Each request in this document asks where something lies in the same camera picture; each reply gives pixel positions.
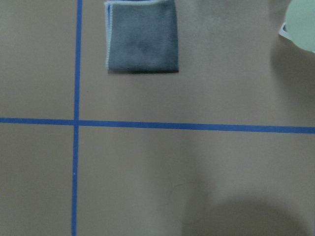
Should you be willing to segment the folded grey cloth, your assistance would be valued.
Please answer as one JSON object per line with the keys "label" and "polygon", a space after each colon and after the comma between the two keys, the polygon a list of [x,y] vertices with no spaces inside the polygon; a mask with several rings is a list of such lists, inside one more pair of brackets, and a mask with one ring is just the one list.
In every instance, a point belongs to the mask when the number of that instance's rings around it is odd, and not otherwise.
{"label": "folded grey cloth", "polygon": [[106,68],[115,72],[177,72],[173,0],[107,0]]}

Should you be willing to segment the white cup rack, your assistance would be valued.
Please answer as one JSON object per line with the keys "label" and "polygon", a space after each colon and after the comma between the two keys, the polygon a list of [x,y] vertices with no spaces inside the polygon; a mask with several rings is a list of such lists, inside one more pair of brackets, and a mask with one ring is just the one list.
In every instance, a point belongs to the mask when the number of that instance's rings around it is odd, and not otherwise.
{"label": "white cup rack", "polygon": [[290,35],[288,34],[287,32],[287,29],[286,29],[286,22],[284,22],[281,26],[281,28],[279,29],[279,32],[278,34],[288,40],[291,40],[291,37]]}

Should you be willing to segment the green plastic cup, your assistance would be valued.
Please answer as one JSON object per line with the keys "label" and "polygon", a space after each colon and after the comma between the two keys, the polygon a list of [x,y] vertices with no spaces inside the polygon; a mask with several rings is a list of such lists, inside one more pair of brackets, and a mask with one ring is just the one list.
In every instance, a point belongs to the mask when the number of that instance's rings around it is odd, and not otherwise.
{"label": "green plastic cup", "polygon": [[315,51],[315,1],[292,0],[285,14],[292,42],[306,51]]}

